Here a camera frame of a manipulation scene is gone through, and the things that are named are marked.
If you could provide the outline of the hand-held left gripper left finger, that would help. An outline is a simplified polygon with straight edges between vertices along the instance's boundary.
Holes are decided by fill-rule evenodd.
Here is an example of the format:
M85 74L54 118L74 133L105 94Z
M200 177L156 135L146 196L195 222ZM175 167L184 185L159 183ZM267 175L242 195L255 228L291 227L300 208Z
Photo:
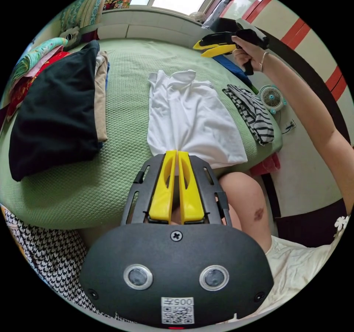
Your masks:
M163 157L149 209L152 221L171 222L176 158L176 150L167 151Z

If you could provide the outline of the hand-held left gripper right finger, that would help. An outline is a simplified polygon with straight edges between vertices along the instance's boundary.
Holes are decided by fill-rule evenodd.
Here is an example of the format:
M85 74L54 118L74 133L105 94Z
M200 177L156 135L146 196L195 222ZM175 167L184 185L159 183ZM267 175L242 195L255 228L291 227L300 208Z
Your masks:
M178 172L181 223L203 221L204 209L187 152L178 151Z

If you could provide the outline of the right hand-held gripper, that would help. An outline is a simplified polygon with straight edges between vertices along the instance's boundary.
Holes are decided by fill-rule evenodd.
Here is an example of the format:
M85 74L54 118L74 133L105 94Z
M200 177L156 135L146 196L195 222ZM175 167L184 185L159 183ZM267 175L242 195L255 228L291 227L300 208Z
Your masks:
M202 57L214 58L219 55L229 55L237 48L232 41L232 37L237 36L251 44L259 46L263 50L268 49L269 38L263 34L258 34L254 29L240 29L235 32L225 31L208 34L198 41L194 50L204 51Z

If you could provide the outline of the person's right hand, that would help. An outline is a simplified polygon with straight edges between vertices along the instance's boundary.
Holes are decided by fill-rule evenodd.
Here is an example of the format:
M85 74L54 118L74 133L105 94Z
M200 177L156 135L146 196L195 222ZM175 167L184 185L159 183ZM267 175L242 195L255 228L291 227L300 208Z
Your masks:
M244 71L247 71L248 65L251 65L253 71L262 72L268 52L237 36L233 36L232 41L237 45L232 52L236 64Z

